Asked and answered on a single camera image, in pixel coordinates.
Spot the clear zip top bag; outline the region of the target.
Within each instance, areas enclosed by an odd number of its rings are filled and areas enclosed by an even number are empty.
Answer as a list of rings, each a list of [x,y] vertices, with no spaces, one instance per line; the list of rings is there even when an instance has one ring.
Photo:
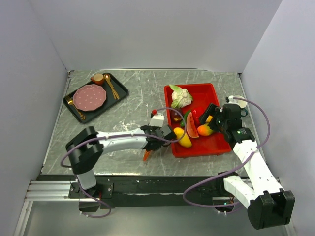
[[[145,152],[144,152],[144,155],[143,155],[142,161],[143,161],[143,162],[146,162],[146,160],[148,159],[148,157],[150,156],[150,154],[151,154],[151,151],[145,151]]]

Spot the yellow toy mango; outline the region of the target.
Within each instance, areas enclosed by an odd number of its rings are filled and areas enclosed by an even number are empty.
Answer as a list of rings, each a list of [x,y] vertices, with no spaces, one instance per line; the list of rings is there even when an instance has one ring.
[[[182,147],[185,147],[185,148],[190,148],[192,146],[192,142],[191,140],[189,139],[189,136],[188,134],[185,132],[184,129],[180,128],[180,127],[176,127],[174,129],[174,133],[176,134],[176,139],[179,140],[179,144],[182,146]]]

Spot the toy watermelon slice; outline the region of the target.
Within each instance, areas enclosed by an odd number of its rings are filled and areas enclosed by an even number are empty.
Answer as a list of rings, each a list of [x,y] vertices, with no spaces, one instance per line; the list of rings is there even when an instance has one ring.
[[[189,112],[187,115],[187,119],[186,119],[186,123],[187,123],[187,133],[191,138],[198,138],[199,134],[197,132],[197,129],[195,127],[194,124],[194,119],[193,119],[193,115],[192,112]]]

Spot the toy cauliflower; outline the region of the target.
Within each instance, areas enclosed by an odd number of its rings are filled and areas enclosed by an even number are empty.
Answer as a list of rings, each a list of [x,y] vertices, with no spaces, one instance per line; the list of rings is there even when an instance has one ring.
[[[170,84],[172,92],[172,104],[171,108],[179,109],[188,106],[192,103],[193,97],[190,95],[186,88],[181,88],[177,85]]]

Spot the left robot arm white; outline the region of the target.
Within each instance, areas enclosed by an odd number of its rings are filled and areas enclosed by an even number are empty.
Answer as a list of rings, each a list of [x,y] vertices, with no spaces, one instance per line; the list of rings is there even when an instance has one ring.
[[[144,125],[125,132],[97,132],[90,126],[82,130],[65,146],[69,152],[71,168],[80,183],[80,192],[93,197],[98,185],[93,168],[102,154],[127,149],[155,151],[176,139],[170,125],[163,127]]]

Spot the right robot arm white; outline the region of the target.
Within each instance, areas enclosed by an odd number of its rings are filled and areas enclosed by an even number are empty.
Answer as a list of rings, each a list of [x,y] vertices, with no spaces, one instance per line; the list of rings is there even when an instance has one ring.
[[[224,135],[252,184],[248,186],[239,176],[230,175],[215,184],[216,192],[221,196],[234,195],[247,209],[250,223],[257,230],[287,225],[295,197],[291,191],[284,190],[272,175],[254,135],[243,127],[241,113],[238,104],[228,103],[222,107],[210,104],[199,118],[199,122],[204,124],[208,116],[212,116],[208,124],[210,129]]]

